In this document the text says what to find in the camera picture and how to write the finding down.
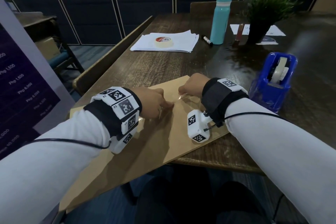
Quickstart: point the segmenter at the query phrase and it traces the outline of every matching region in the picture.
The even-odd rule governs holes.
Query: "potted plant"
[[[297,4],[298,1],[294,0],[250,0],[247,10],[250,33],[246,43],[261,42],[270,27],[288,18]]]

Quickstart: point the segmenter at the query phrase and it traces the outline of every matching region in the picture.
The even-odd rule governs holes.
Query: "white sleeve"
[[[93,114],[81,110],[40,138],[77,139],[107,146],[110,134]],[[36,142],[1,160],[0,223],[39,223],[99,152],[74,143]]]
[[[225,116],[269,112],[250,99],[229,105]],[[253,160],[309,223],[336,223],[336,150],[285,120],[247,114],[225,121]]]

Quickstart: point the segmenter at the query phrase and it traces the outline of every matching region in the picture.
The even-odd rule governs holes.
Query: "black plant pot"
[[[257,44],[262,41],[272,24],[265,22],[252,22],[246,44]]]

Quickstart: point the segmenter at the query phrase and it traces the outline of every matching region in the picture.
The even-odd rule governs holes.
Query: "dark pants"
[[[207,171],[188,167],[177,171],[173,182],[155,177],[145,185],[137,202],[135,224],[212,224],[219,214],[226,215],[221,218],[225,224],[268,223],[261,204],[243,184],[227,182],[213,196]]]

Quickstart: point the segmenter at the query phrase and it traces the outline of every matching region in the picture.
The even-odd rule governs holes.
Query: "black marker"
[[[202,39],[208,43],[208,45],[212,46],[213,43],[210,41],[210,39],[208,39],[205,35],[202,35]]]

